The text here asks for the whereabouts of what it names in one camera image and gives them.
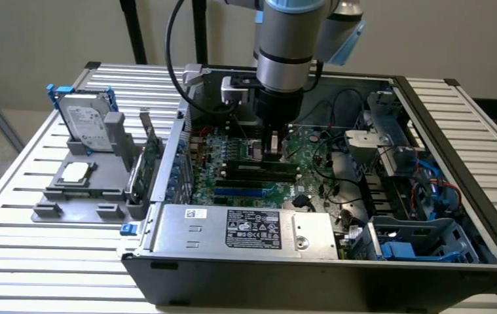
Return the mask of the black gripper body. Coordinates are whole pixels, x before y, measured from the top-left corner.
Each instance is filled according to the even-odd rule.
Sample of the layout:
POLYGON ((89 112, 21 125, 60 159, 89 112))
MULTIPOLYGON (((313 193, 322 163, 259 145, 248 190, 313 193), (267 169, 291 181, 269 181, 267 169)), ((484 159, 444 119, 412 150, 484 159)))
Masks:
POLYGON ((254 95, 255 115, 270 130, 282 130, 299 115, 305 91, 298 89, 294 92, 275 92, 262 88, 254 95))

